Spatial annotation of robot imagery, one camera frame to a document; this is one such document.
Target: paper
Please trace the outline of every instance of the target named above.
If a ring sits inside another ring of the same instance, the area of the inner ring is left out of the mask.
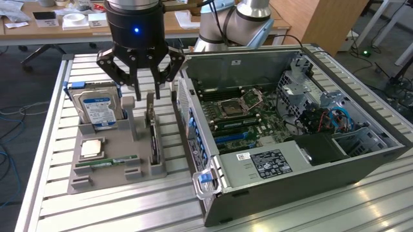
[[[23,22],[23,23],[5,23],[4,24],[6,26],[6,28],[19,28],[19,27],[24,27],[28,25],[27,22]]]
[[[191,13],[190,11],[176,11],[175,17],[179,23],[179,26],[183,29],[194,29],[200,27],[200,23],[191,22]]]

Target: hard drive label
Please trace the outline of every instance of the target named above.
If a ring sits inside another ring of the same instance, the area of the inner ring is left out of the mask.
[[[293,172],[279,150],[254,154],[251,159],[262,179]]]
[[[113,110],[109,108],[109,98],[93,98],[83,100],[91,123],[95,126],[111,126],[116,122]]]

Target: ram module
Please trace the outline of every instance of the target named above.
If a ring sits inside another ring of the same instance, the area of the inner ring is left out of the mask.
[[[119,158],[112,158],[112,159],[101,159],[91,162],[84,162],[84,163],[77,163],[76,168],[84,167],[84,166],[91,166],[91,168],[103,168],[103,167],[109,167],[109,166],[116,166],[124,163],[124,161],[129,159],[137,158],[136,155],[132,156],[124,156]]]

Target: aluminum profile table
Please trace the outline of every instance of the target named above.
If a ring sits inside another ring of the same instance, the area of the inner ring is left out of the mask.
[[[306,47],[310,51],[319,50],[310,45]],[[413,141],[411,124],[330,56],[318,53],[317,57]],[[162,89],[162,99],[155,101],[155,111],[160,116],[167,177],[68,195],[65,191],[79,118],[73,105],[61,91],[61,82],[64,79],[69,82],[108,80],[95,59],[95,54],[75,55],[73,59],[61,62],[17,220],[17,232],[413,231],[411,150],[394,162],[379,167],[354,185],[227,224],[203,227],[202,210],[192,189],[168,87]],[[141,91],[152,89],[150,71],[139,71],[137,76]],[[314,78],[326,89],[337,88],[321,71],[314,70]],[[125,87],[121,91],[124,95],[133,94]],[[143,100],[136,103],[133,115],[143,115],[144,108]]]

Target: wooden cabinet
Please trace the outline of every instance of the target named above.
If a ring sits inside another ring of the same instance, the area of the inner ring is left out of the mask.
[[[334,56],[367,1],[270,0],[270,4],[291,25],[287,34],[303,44],[318,44]],[[286,37],[283,44],[297,44],[297,41]]]

